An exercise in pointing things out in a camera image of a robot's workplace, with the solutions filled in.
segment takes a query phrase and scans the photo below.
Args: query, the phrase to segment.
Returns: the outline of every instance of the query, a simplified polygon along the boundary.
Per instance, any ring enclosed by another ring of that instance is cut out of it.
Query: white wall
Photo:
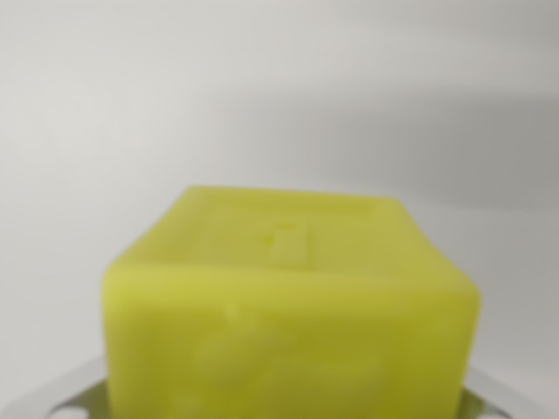
[[[556,404],[557,16],[543,0],[0,3],[0,406],[102,350],[103,268],[200,182],[420,203],[488,295],[475,359]],[[527,281],[540,292],[516,318]]]

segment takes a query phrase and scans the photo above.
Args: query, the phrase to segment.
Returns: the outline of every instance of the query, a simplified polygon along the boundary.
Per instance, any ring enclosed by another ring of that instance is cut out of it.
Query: yellow block
[[[190,188],[104,279],[114,419],[451,419],[478,305],[397,200]]]

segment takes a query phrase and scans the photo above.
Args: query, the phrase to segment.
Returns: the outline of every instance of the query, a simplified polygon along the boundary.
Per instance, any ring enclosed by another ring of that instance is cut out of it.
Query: metal soap dish
[[[13,402],[0,413],[0,419],[110,419],[106,374],[103,358],[88,362]],[[456,419],[559,419],[559,416],[478,369],[470,368]]]

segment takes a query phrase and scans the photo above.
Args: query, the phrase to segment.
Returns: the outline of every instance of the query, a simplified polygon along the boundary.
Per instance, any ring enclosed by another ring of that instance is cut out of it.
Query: soap
[[[113,419],[452,419],[480,297],[396,199],[188,188],[103,279]]]

